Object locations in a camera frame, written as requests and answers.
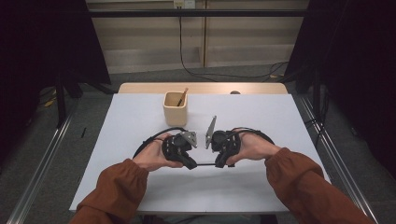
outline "brown sleeve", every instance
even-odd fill
[[[265,165],[276,196],[299,223],[373,223],[305,155],[282,148]]]
[[[70,223],[129,223],[146,192],[148,175],[129,159],[106,168]]]

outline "person's right hand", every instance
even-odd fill
[[[259,161],[262,159],[270,159],[279,150],[280,147],[266,141],[255,133],[240,133],[241,149],[239,153],[228,158],[226,164],[231,165],[242,159]]]

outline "beige cup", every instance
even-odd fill
[[[177,106],[182,91],[169,91],[163,100],[163,113],[169,126],[184,126],[187,124],[187,94],[183,97],[181,104]]]

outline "person's right arm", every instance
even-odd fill
[[[277,147],[254,133],[240,135],[241,150],[227,164],[265,159],[268,182],[299,223],[373,223],[305,155]]]

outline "hand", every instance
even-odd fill
[[[158,136],[158,139],[152,141],[145,148],[143,148],[143,150],[137,154],[137,156],[133,158],[132,161],[140,168],[144,168],[149,172],[158,170],[163,166],[172,168],[183,167],[183,163],[178,161],[168,161],[163,155],[161,146],[163,144],[163,140],[169,136],[171,136],[170,133],[163,133]]]
[[[270,159],[280,150],[280,147],[271,144],[255,133],[240,133],[239,137],[241,138],[241,149],[238,154],[228,158],[227,165],[234,164],[242,159],[253,161]]]

